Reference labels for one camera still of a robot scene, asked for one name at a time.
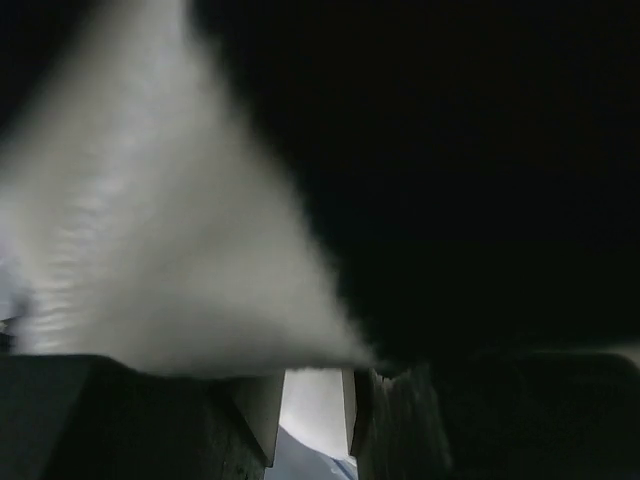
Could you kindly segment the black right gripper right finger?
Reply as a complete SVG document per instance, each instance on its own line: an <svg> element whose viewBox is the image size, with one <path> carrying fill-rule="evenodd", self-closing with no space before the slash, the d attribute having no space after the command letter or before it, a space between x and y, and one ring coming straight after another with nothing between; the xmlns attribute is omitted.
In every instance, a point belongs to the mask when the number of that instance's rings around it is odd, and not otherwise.
<svg viewBox="0 0 640 480"><path fill-rule="evenodd" d="M635 479L639 370L613 353L421 365L346 390L363 479Z"/></svg>

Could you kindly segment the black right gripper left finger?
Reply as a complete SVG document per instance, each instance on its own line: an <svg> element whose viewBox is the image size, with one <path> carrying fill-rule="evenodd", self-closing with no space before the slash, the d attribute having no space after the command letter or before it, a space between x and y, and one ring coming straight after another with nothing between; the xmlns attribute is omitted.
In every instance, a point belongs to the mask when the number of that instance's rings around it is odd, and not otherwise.
<svg viewBox="0 0 640 480"><path fill-rule="evenodd" d="M232 383L91 356L1 358L4 479L261 479L273 464Z"/></svg>

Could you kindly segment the black white checkered pillowcase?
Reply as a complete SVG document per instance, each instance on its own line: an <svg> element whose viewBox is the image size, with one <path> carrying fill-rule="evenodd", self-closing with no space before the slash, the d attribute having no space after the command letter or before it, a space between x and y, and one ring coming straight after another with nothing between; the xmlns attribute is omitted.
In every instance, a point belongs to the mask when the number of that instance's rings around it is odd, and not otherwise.
<svg viewBox="0 0 640 480"><path fill-rule="evenodd" d="M635 1L5 1L18 355L639 344Z"/></svg>

